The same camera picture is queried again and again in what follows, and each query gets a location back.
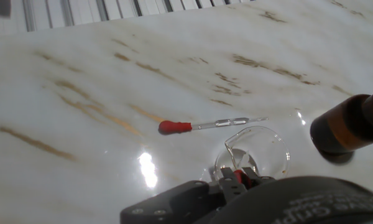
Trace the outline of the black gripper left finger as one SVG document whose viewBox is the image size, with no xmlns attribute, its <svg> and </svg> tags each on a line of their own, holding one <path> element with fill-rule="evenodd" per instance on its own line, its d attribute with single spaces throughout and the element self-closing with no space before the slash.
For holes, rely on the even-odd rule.
<svg viewBox="0 0 373 224">
<path fill-rule="evenodd" d="M 216 183 L 191 180 L 120 212 L 121 224 L 209 223 L 227 203 L 247 191 L 243 171 L 222 168 Z"/>
</svg>

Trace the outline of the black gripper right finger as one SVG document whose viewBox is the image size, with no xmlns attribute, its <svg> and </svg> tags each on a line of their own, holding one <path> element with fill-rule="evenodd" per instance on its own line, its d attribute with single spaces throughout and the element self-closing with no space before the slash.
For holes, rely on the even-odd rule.
<svg viewBox="0 0 373 224">
<path fill-rule="evenodd" d="M 257 187 L 275 181 L 273 177 L 257 175 L 250 167 L 243 167 L 242 171 L 244 173 L 242 183 L 245 187 Z"/>
</svg>

